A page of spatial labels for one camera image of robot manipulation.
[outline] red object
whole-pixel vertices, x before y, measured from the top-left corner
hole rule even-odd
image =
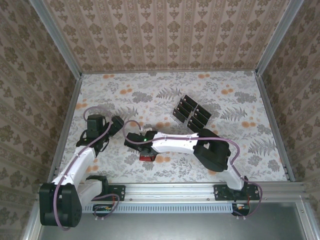
[[[142,156],[140,155],[139,161],[143,161],[143,162],[153,162],[154,160],[156,160],[156,156]]]

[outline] wall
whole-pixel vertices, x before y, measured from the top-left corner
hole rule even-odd
[[[45,0],[83,72],[255,69],[289,0]]]
[[[320,1],[305,0],[262,75],[291,166],[320,219]]]
[[[27,0],[0,9],[0,239],[14,240],[47,181],[75,79]]]

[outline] patterned wallpaper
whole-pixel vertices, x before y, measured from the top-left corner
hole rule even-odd
[[[289,0],[45,0],[82,72],[255,69]]]
[[[0,239],[23,234],[75,79],[27,0],[0,1]]]
[[[305,0],[262,78],[295,176],[320,220],[319,49],[320,1]]]

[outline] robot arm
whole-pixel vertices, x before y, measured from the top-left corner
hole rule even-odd
[[[199,133],[188,135],[172,135],[157,131],[147,131],[145,136],[136,133],[127,134],[127,138],[134,142],[145,142],[152,139],[168,137],[183,139],[196,137],[219,138],[218,135],[205,128],[201,129]],[[204,167],[211,171],[218,172],[230,189],[241,191],[244,187],[244,181],[236,174],[230,164],[229,156],[231,152],[229,150],[229,144],[225,141],[162,139],[146,144],[133,144],[126,140],[124,145],[139,151],[144,157],[151,157],[153,159],[155,159],[157,154],[164,152],[193,154]]]
[[[76,227],[81,219],[82,207],[87,205],[94,197],[108,193],[107,177],[87,177],[85,173],[88,166],[93,164],[96,156],[106,148],[109,138],[116,134],[124,125],[124,121],[119,116],[114,116],[111,120],[112,125],[108,132],[79,155],[78,153],[99,138],[108,129],[110,124],[100,114],[88,116],[87,130],[82,133],[80,140],[76,143],[77,148],[68,165],[51,183],[44,183],[40,187],[39,204],[42,225],[57,226],[53,202],[54,192],[61,179],[63,181],[58,190],[56,205],[59,221],[64,227]],[[76,156],[78,156],[77,160],[70,167],[69,171],[66,172]]]

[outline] floral mat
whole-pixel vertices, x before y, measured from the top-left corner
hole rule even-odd
[[[253,181],[287,180],[253,71],[88,74],[82,81],[61,170],[86,129],[82,117],[86,108],[103,106],[107,112],[91,110],[89,114],[118,115],[163,133],[187,134],[188,130],[172,118],[174,107],[187,94],[212,113],[206,128],[239,144],[241,152],[235,165],[241,174]],[[138,127],[128,124],[126,132],[138,133]],[[118,132],[87,173],[105,175],[111,183],[223,181],[194,155],[167,152],[154,162],[143,162],[124,141]],[[234,156],[236,149],[230,149]]]

